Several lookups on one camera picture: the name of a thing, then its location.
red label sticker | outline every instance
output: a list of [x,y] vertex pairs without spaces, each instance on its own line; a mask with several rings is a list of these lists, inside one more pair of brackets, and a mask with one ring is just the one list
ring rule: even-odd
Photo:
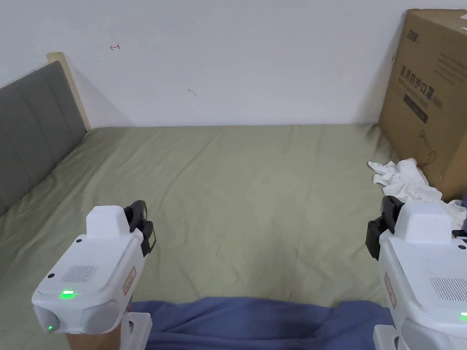
[[127,295],[128,291],[130,290],[130,287],[133,284],[135,277],[136,277],[136,269],[133,266],[133,268],[130,271],[130,274],[127,277],[127,280],[125,281],[125,284],[123,285],[123,293],[125,293],[125,295]]
[[392,289],[391,281],[389,280],[388,273],[384,275],[384,283],[386,284],[386,289],[388,290],[389,298],[391,299],[392,308],[396,308],[397,299]]

gray upholstered headboard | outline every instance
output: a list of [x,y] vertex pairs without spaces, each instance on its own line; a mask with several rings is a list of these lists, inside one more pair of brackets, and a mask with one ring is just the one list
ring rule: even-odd
[[60,62],[0,89],[0,215],[39,183],[86,129]]

black label on box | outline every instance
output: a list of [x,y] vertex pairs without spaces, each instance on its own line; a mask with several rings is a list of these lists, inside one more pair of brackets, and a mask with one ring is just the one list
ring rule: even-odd
[[420,120],[426,124],[428,120],[428,116],[422,109],[417,106],[417,104],[409,97],[407,94],[404,94],[404,102],[406,103],[407,106],[410,107],[411,110],[414,111],[414,113],[420,118]]

blue blanket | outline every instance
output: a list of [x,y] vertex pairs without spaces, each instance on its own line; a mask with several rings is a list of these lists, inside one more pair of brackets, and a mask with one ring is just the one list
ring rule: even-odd
[[371,301],[335,308],[255,298],[204,298],[193,303],[134,302],[149,312],[146,349],[373,350],[373,328],[392,324]]

red mark on wall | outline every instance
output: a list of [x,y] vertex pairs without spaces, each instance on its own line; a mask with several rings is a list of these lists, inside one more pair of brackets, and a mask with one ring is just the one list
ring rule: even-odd
[[117,46],[110,45],[110,50],[115,51],[114,49],[118,48],[120,50],[120,43],[117,42]]

